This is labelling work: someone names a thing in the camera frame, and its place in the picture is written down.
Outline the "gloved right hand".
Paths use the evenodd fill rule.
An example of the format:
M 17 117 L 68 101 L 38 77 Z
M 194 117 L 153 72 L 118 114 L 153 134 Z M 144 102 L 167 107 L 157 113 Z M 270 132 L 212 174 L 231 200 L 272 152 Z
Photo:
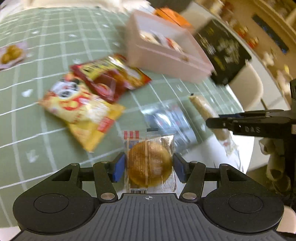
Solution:
M 266 168 L 267 179 L 272 183 L 277 193 L 287 193 L 291 190 L 291 181 L 285 174 L 285 149 L 281 139 L 262 138 L 259 140 L 261 153 L 269 156 Z

